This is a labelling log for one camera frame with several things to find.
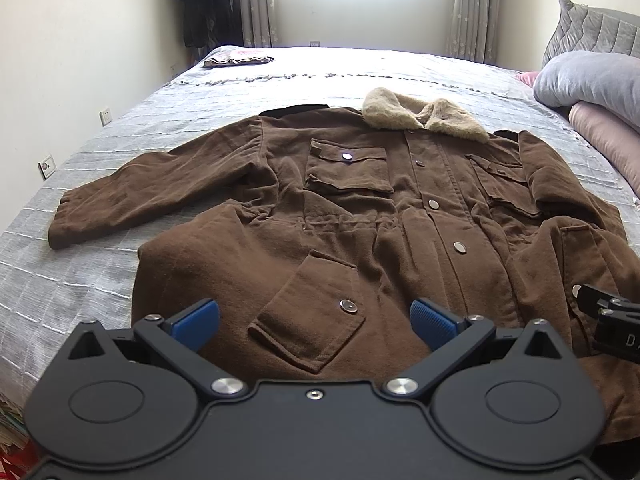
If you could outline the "brown coat with fleece collar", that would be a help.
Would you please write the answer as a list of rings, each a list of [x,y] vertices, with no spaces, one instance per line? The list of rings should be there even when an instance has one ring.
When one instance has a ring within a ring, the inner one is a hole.
[[[55,249],[214,194],[228,200],[144,243],[134,320],[218,302],[203,356],[246,382],[382,382],[427,354],[410,304],[504,327],[545,318],[602,396],[605,442],[639,434],[639,369],[599,352],[573,290],[639,297],[620,213],[547,143],[372,127],[352,108],[270,110],[66,192]]]

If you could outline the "grey quilted bedspread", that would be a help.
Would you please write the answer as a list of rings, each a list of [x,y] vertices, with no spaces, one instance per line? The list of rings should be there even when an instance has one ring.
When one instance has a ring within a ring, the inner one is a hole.
[[[216,204],[215,197],[130,231],[54,252],[47,234],[72,188],[128,160],[298,104],[360,107],[384,87],[423,101],[444,98],[488,131],[527,130],[555,149],[580,183],[615,205],[631,246],[639,201],[625,179],[560,115],[538,103],[513,70],[398,51],[282,48],[265,65],[194,67],[151,94],[70,155],[1,235],[1,397],[20,408],[72,328],[86,318],[121,328],[141,244]]]

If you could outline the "pink pillow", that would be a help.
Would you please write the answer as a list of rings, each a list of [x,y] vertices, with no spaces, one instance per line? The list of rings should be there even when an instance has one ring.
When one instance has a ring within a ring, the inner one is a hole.
[[[568,121],[639,195],[639,133],[604,107],[587,102],[574,104]]]

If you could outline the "light grey pillow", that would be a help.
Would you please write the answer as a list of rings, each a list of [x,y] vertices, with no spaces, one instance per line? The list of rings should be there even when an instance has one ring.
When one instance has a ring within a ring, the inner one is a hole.
[[[639,130],[639,59],[619,53],[565,52],[537,75],[534,97],[549,108],[577,102],[605,108]]]

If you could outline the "small pink cloth by pillow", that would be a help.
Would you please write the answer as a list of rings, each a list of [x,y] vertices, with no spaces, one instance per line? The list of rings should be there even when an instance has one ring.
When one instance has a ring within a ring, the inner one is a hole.
[[[539,73],[536,70],[532,70],[531,72],[517,73],[516,79],[529,86],[529,88],[533,88],[538,75]]]

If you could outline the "folded patterned cloth on bed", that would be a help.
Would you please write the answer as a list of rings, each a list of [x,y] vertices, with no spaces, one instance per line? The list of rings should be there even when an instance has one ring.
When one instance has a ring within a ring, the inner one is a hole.
[[[210,70],[218,67],[262,65],[273,61],[272,56],[256,55],[253,51],[214,51],[203,60],[203,67]]]

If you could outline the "grey quilted headboard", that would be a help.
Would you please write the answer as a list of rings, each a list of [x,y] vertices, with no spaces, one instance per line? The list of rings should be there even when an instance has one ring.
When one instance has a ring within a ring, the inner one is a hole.
[[[616,53],[638,58],[640,32],[638,15],[594,8],[572,0],[559,0],[560,16],[541,66],[565,52]]]

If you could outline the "right grey curtain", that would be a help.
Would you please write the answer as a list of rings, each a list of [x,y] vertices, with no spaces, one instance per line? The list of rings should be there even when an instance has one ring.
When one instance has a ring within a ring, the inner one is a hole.
[[[494,65],[500,0],[454,0],[447,39],[450,58]]]

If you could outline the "grey curtain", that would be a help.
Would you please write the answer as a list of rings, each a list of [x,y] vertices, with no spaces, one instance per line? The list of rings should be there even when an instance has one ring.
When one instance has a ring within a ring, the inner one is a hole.
[[[447,39],[450,58],[494,65],[500,0],[454,0]]]
[[[251,48],[271,48],[277,44],[273,0],[240,0],[243,44]]]

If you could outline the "left grey curtain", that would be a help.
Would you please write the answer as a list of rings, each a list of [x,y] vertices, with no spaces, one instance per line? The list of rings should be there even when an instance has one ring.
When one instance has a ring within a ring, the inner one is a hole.
[[[243,44],[251,48],[271,48],[277,44],[273,0],[240,0]]]

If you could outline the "white wall socket near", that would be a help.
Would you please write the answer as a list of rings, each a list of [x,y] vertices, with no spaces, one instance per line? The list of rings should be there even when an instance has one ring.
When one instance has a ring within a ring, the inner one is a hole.
[[[48,180],[56,171],[55,161],[52,155],[48,155],[38,162],[38,169],[43,180]]]

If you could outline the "white wall socket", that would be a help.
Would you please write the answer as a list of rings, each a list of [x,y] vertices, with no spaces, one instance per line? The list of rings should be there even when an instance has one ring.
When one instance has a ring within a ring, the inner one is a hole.
[[[108,107],[104,108],[104,110],[100,110],[99,118],[103,127],[109,125],[112,122],[111,110]]]
[[[48,180],[56,171],[55,161],[52,155],[48,155],[38,162],[38,169],[43,180]]]

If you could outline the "white wall socket far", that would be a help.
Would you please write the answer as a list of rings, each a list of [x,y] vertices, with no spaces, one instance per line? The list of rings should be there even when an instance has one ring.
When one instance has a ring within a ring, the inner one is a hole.
[[[111,110],[108,107],[104,108],[104,110],[100,110],[99,118],[103,127],[109,125],[112,122]]]

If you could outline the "dark clothes hanging on wall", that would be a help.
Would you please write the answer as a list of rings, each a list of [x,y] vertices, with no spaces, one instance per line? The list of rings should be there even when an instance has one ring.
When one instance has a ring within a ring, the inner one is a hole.
[[[188,49],[207,51],[242,44],[239,5],[234,0],[177,0],[182,5],[182,38]]]

